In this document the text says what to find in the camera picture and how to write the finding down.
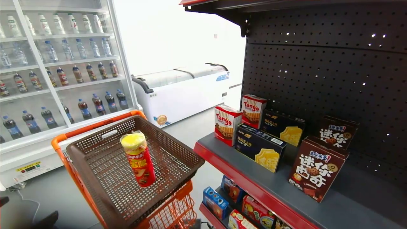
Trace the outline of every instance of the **glass door refrigerator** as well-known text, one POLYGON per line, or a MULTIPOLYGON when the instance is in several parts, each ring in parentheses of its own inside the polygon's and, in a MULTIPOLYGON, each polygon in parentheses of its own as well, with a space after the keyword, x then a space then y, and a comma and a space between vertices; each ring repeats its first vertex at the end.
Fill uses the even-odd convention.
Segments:
POLYGON ((0 0, 0 24, 0 189, 62 166, 55 136, 142 109, 112 0, 0 0))

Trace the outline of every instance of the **red chip can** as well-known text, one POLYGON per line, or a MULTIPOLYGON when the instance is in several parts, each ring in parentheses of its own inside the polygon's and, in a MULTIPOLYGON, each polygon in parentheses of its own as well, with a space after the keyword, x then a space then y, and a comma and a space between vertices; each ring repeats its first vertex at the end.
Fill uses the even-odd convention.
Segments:
POLYGON ((141 187, 152 185, 155 173, 144 134, 140 131, 126 134, 120 138, 120 143, 126 152, 137 183, 141 187))

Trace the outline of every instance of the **red shelf edge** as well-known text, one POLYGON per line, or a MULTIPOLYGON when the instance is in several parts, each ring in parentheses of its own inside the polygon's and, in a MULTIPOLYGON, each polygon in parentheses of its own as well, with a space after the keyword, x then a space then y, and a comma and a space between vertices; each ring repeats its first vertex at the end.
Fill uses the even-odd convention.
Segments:
POLYGON ((241 174, 240 171, 231 167, 227 162, 206 149, 200 143, 195 143, 194 152, 217 168, 221 173, 232 179, 238 186, 257 201, 261 202, 270 211, 275 212, 289 225, 301 229, 318 229, 317 226, 309 222, 305 217, 272 196, 258 184, 249 180, 246 176, 241 174))
POLYGON ((219 221, 216 216, 212 214, 212 212, 209 211, 209 209, 201 203, 199 206, 199 210, 202 212, 202 214, 206 217, 206 219, 216 228, 216 229, 226 229, 226 227, 223 225, 221 221, 219 221))

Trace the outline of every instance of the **product box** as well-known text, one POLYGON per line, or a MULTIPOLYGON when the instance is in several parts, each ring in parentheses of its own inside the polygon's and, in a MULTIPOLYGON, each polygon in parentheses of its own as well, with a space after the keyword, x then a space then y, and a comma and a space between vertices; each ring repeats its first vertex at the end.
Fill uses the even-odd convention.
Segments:
POLYGON ((237 203, 242 201, 245 191, 237 186, 227 176, 223 176, 221 188, 232 198, 233 202, 237 203))
POLYGON ((215 137, 234 146, 237 126, 242 122, 242 112, 226 105, 215 107, 215 137))
POLYGON ((230 229, 258 229, 236 209, 230 213, 228 227, 230 229))
POLYGON ((271 211, 249 195, 243 198, 242 212, 258 222, 265 229, 271 229, 276 219, 276 216, 271 211))
POLYGON ((305 129, 305 120, 276 109, 263 112, 261 130, 297 147, 305 129))
POLYGON ((204 189, 204 205, 220 220, 225 219, 229 203, 211 187, 204 189))
POLYGON ((243 123, 260 129, 263 110, 266 108, 267 99, 255 95, 244 95, 242 98, 243 123))
POLYGON ((300 145, 288 181, 320 203, 348 156, 345 150, 308 136, 300 145))
POLYGON ((246 124, 237 128, 236 150, 272 172, 282 157, 287 143, 246 124))
POLYGON ((322 141, 347 150, 358 129, 359 123, 324 116, 315 134, 322 141))

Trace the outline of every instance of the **red snack box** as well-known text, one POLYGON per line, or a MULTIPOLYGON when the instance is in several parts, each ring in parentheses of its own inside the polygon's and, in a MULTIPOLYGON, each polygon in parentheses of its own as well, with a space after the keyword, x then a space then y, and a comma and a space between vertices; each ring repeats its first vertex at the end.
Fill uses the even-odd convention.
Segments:
POLYGON ((258 222, 265 229, 271 229, 276 219, 276 216, 271 211, 249 195, 243 198, 242 212, 258 222))
POLYGON ((263 110, 266 108, 267 99, 255 95, 244 95, 242 98, 243 123, 260 129, 263 110))
POLYGON ((258 229, 236 209, 230 213, 228 227, 230 229, 258 229))
POLYGON ((288 182, 320 203, 348 156, 345 150, 308 136, 301 143, 288 182))
POLYGON ((215 107, 215 137, 234 146, 237 126, 242 122, 242 112, 226 105, 215 107))

